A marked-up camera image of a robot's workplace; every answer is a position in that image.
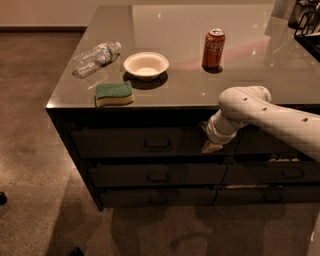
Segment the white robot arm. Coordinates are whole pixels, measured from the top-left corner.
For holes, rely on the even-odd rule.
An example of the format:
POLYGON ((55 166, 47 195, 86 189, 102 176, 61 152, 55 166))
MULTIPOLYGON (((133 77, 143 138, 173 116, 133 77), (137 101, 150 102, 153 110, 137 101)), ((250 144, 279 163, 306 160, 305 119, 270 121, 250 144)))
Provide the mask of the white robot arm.
POLYGON ((263 86, 231 87, 218 98, 219 110, 200 123, 207 141, 203 153, 223 148, 248 124, 320 162, 320 116, 271 103, 263 86))

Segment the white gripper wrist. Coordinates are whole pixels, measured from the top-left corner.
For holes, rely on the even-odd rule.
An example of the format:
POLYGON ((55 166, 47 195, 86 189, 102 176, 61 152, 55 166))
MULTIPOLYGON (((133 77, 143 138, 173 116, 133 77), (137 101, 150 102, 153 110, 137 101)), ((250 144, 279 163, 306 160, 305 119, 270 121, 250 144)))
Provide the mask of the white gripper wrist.
POLYGON ((210 154, 228 144, 237 132, 247 126, 247 123, 227 117, 221 110, 211 116, 208 121, 199 123, 199 127, 206 132, 207 140, 201 148, 203 154, 210 154))

